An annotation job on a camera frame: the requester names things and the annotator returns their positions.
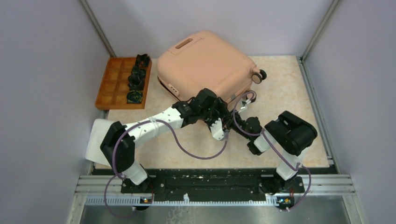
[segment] wooden organizer box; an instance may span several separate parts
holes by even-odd
[[[143,99],[140,104],[128,104],[129,93],[128,76],[131,75],[132,67],[135,65],[136,57],[114,57],[109,58],[105,73],[100,84],[95,106],[100,110],[122,110],[122,109],[144,109],[146,104],[147,90],[151,72],[151,60],[146,70],[146,78]]]

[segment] gray floor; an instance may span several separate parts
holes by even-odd
[[[119,215],[128,207],[112,207]],[[113,217],[104,206],[86,206],[81,224],[349,224],[340,196],[310,196],[290,213],[275,207],[152,207],[131,219]]]

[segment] white wall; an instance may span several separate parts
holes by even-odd
[[[107,58],[77,0],[0,1],[0,223],[65,223]]]
[[[394,223],[396,1],[342,1],[307,66],[370,223]]]
[[[248,55],[302,55],[332,0],[88,0],[117,56],[211,30]]]

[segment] marble tabletop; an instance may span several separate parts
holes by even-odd
[[[251,89],[257,92],[257,100],[248,106],[241,116],[259,118],[262,125],[276,119],[288,110],[316,127],[307,90],[295,56],[253,56],[257,67],[264,69],[268,75],[261,84],[252,84]],[[144,110],[110,110],[107,119],[131,123],[162,112],[175,100],[161,88],[157,81],[156,59],[148,85],[146,108]],[[212,138],[205,123],[198,122],[176,130],[181,145],[190,153],[198,156],[216,154],[224,142]],[[253,155],[246,144],[248,141],[234,131],[229,134],[225,151],[212,160],[198,160],[183,153],[176,145],[171,132],[158,136],[135,150],[135,159],[145,168],[274,168],[280,158],[268,150],[260,156]],[[314,140],[303,158],[307,167],[329,167],[322,138]]]

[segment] suitcase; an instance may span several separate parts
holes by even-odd
[[[209,31],[192,34],[168,49],[157,62],[158,81],[176,100],[203,88],[227,103],[266,78],[248,56]]]

